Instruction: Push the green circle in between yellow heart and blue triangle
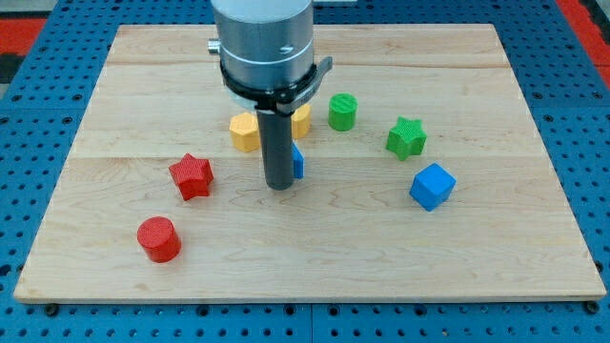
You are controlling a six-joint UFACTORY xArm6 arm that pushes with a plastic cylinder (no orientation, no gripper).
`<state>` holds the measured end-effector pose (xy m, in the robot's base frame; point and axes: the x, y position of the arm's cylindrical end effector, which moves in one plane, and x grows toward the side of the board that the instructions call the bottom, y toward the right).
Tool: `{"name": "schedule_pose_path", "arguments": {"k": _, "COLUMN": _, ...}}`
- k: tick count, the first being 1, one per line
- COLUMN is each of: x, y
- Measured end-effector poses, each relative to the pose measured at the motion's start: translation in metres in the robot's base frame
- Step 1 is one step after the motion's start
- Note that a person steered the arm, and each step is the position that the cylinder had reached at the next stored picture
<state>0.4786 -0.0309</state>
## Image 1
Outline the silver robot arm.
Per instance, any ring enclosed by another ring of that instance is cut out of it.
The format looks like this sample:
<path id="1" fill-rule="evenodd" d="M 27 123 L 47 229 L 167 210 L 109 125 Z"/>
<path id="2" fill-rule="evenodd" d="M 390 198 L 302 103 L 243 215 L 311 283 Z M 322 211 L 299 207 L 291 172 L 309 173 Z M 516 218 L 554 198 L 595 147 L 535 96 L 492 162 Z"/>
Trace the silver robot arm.
<path id="1" fill-rule="evenodd" d="M 311 0 L 212 0 L 225 86 L 249 101 L 292 99 L 315 73 Z"/>

